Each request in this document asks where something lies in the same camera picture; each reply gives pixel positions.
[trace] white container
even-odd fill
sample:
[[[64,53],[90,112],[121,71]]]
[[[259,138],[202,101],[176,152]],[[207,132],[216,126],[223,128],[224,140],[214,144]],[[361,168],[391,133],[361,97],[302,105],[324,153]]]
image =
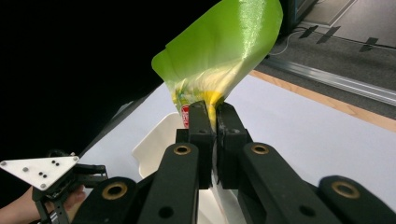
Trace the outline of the white container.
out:
[[[163,153],[175,143],[177,129],[184,129],[181,116],[171,113],[163,118],[157,126],[132,151],[139,163],[142,178],[157,171]],[[245,223],[235,195],[230,190],[215,186],[199,190],[198,224]]]

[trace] wooden edge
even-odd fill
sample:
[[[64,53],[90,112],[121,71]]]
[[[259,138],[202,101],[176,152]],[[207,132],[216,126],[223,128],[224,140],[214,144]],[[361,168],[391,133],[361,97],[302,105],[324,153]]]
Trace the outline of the wooden edge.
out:
[[[367,121],[367,122],[372,123],[376,126],[382,127],[389,131],[396,132],[396,120],[394,120],[394,119],[389,119],[389,118],[380,116],[376,113],[370,112],[368,110],[361,109],[354,105],[349,105],[342,101],[335,100],[331,97],[328,97],[328,96],[319,94],[317,92],[310,91],[308,89],[296,86],[294,84],[291,84],[287,81],[278,79],[276,77],[271,77],[271,76],[266,75],[266,74],[259,72],[257,70],[252,70],[250,72],[250,74],[254,77],[257,77],[264,81],[275,84],[278,87],[281,87],[285,90],[295,92],[303,97],[306,97],[308,99],[314,100],[314,101],[321,103],[323,105],[327,105],[331,108],[334,108],[336,110],[344,112],[344,113],[346,113],[350,116],[353,116],[355,118],[362,119],[364,121]]]

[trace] red label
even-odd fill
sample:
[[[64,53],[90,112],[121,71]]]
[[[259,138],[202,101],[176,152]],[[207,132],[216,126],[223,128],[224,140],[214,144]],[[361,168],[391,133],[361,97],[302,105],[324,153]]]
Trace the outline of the red label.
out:
[[[183,119],[183,124],[186,129],[189,128],[189,106],[183,105],[180,108],[181,118]]]

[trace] translucent green plastic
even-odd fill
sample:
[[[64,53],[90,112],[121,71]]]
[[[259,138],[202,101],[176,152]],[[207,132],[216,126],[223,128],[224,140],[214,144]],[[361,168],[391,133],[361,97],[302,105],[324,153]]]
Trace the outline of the translucent green plastic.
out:
[[[215,130],[216,106],[269,53],[282,18],[279,0],[222,0],[152,59],[186,128],[188,106],[205,100]]]

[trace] black background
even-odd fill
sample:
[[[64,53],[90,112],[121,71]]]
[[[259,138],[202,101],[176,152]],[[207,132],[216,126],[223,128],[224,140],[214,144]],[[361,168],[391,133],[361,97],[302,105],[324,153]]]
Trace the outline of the black background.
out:
[[[0,161],[80,153],[163,83],[152,57],[217,2],[2,0]],[[0,206],[29,187],[0,178]]]

